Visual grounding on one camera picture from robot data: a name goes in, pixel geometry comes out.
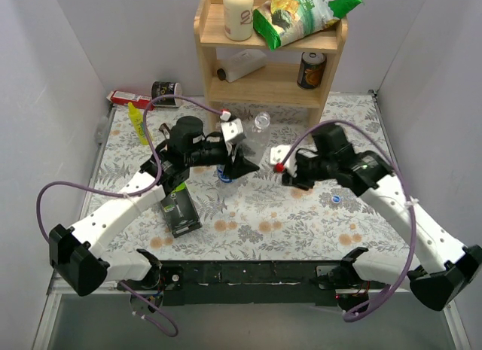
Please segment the clear plastic bottle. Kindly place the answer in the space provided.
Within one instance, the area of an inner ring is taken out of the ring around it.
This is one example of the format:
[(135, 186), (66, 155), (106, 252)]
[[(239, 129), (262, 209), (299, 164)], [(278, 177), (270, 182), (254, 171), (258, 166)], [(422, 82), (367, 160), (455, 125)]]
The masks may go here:
[(267, 112), (258, 113), (244, 129), (246, 138), (242, 143), (254, 145), (259, 150), (258, 158), (261, 162), (270, 141), (270, 115)]

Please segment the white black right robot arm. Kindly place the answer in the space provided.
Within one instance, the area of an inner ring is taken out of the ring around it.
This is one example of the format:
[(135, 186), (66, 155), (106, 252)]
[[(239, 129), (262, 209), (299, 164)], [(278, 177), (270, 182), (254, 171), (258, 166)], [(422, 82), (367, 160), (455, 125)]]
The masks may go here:
[(292, 145), (270, 150), (270, 164), (285, 186), (309, 190), (317, 181), (335, 180), (381, 215), (408, 244), (406, 260), (383, 259), (367, 248), (349, 252), (338, 266), (342, 282), (384, 285), (380, 294), (346, 310), (346, 322), (380, 308), (398, 288), (408, 289), (425, 307), (443, 310), (481, 270), (481, 247), (467, 246), (443, 229), (407, 191), (398, 168), (381, 148), (356, 152), (344, 121), (326, 120), (308, 130), (316, 146), (311, 156)]

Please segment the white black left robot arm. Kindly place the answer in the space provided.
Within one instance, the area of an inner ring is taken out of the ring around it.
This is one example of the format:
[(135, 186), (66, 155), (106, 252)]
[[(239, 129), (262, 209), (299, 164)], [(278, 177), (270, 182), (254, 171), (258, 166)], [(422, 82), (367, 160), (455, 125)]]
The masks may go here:
[(144, 249), (108, 252), (108, 246), (147, 208), (184, 183), (191, 168), (223, 166), (230, 179), (259, 169), (239, 148), (246, 136), (238, 118), (221, 122), (220, 131), (205, 135), (201, 119), (185, 116), (167, 133), (120, 197), (70, 227), (59, 224), (50, 231), (50, 264), (77, 295), (87, 296), (108, 281), (132, 281), (145, 290), (158, 286), (161, 262), (153, 254)]

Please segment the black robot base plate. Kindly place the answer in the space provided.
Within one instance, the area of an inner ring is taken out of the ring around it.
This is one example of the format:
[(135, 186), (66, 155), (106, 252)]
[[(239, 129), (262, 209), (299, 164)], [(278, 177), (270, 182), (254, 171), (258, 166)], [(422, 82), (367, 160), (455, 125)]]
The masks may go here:
[(164, 306), (306, 303), (344, 311), (360, 305), (362, 312), (369, 296), (383, 288), (323, 260), (170, 260), (146, 283), (127, 285)]

